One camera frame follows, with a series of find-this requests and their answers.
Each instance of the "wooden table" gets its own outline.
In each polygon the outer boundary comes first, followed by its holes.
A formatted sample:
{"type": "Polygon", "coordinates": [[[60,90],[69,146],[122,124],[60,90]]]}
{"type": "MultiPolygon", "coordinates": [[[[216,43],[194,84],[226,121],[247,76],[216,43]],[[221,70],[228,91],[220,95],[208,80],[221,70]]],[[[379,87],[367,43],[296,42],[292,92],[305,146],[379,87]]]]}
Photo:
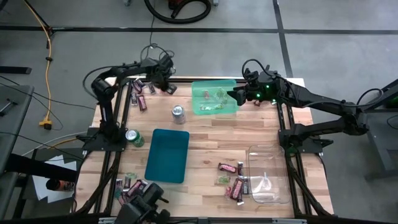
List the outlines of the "wooden table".
{"type": "MultiPolygon", "coordinates": [[[[303,85],[301,78],[289,80],[303,85]]],[[[276,107],[268,102],[263,102],[260,107],[248,102],[241,106],[236,114],[197,116],[192,111],[191,83],[176,85],[178,90],[172,96],[161,93],[150,95],[148,89],[145,89],[148,110],[144,113],[141,113],[138,107],[130,107],[126,127],[139,130],[146,143],[140,148],[127,144],[122,153],[118,178],[123,178],[127,172],[138,173],[140,179],[144,178],[150,141],[155,128],[184,130],[190,133],[185,181],[182,184],[159,184],[165,190],[164,198],[170,201],[169,204],[158,202],[160,208],[166,208],[173,217],[293,217],[291,201],[286,204],[264,205],[245,195],[244,205],[237,206],[236,201],[224,196],[225,186],[216,183],[219,175],[225,175],[225,172],[217,169],[219,162],[235,165],[238,161],[244,161],[246,165],[247,151],[253,145],[274,146],[278,150],[279,121],[276,107]],[[187,122],[183,125],[173,123],[171,109],[175,105],[185,108],[187,122]]],[[[126,88],[123,91],[119,121],[125,95],[126,88]]],[[[309,108],[293,108],[293,113],[296,123],[312,124],[309,108]]],[[[93,126],[99,126],[100,117],[97,108],[93,126]]],[[[96,151],[92,152],[83,164],[76,193],[78,209],[97,187],[103,159],[104,152],[96,151]]],[[[319,158],[313,154],[303,154],[302,161],[308,188],[323,207],[333,213],[324,169],[319,158]]],[[[296,188],[300,209],[304,211],[302,192],[297,184],[296,188]]],[[[101,210],[106,205],[108,191],[109,184],[104,190],[101,210]]],[[[117,215],[120,208],[115,199],[112,215],[117,215]]]]}

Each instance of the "teal plastic bin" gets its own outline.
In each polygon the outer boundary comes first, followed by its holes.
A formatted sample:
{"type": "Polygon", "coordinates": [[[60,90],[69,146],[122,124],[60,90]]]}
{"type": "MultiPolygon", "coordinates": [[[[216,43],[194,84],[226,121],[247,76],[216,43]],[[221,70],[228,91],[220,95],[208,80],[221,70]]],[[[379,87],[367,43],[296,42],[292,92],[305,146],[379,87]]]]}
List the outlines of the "teal plastic bin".
{"type": "Polygon", "coordinates": [[[197,115],[228,114],[238,110],[236,100],[226,92],[236,87],[235,80],[192,83],[192,110],[197,115]]]}

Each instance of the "floor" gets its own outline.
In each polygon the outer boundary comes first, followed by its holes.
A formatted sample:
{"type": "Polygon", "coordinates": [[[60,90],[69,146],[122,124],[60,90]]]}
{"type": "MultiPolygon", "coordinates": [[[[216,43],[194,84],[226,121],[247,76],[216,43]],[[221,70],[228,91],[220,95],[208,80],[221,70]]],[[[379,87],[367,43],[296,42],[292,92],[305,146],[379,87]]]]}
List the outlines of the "floor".
{"type": "MultiPolygon", "coordinates": [[[[238,77],[242,63],[256,58],[287,77],[304,78],[307,88],[314,93],[349,101],[356,101],[367,89],[383,87],[397,78],[398,1],[279,0],[279,5],[275,2],[220,0],[220,5],[213,7],[206,19],[183,26],[155,19],[156,28],[231,28],[235,31],[154,32],[152,41],[175,52],[175,75],[179,76],[238,77]],[[274,6],[280,9],[280,17],[275,18],[274,6]],[[333,35],[278,34],[275,30],[282,26],[290,30],[340,31],[333,35]],[[345,30],[367,32],[354,35],[359,32],[350,34],[345,30]]],[[[152,15],[141,0],[133,0],[130,7],[124,6],[122,0],[31,0],[30,3],[52,26],[145,28],[152,22],[152,15]]],[[[37,26],[23,1],[10,1],[4,9],[0,12],[0,26],[37,26]]],[[[170,14],[165,0],[156,0],[156,9],[170,14]]],[[[193,2],[180,17],[201,10],[203,6],[193,2]]],[[[149,36],[148,32],[57,32],[53,38],[54,61],[49,75],[52,98],[94,107],[95,101],[81,87],[84,75],[96,67],[138,60],[139,52],[149,43],[149,36]]],[[[47,95],[44,78],[47,49],[43,32],[2,30],[0,49],[2,65],[32,68],[30,75],[5,77],[33,85],[36,92],[47,95]]],[[[44,142],[85,131],[93,117],[92,110],[57,103],[53,103],[52,111],[64,125],[61,131],[38,127],[46,110],[34,100],[20,134],[44,142]]],[[[315,110],[312,115],[315,123],[335,119],[315,110]]],[[[55,128],[59,128],[60,124],[52,119],[55,128]]],[[[398,222],[397,179],[364,180],[364,175],[378,170],[380,165],[367,137],[344,134],[326,137],[335,140],[323,156],[335,213],[346,218],[398,222]]],[[[14,152],[22,154],[35,146],[36,143],[19,138],[14,152]]],[[[40,204],[30,205],[32,209],[28,209],[25,216],[32,217],[37,211],[49,215],[49,206],[43,208],[45,203],[40,204]]],[[[57,213],[68,212],[63,203],[51,207],[57,213]]]]}

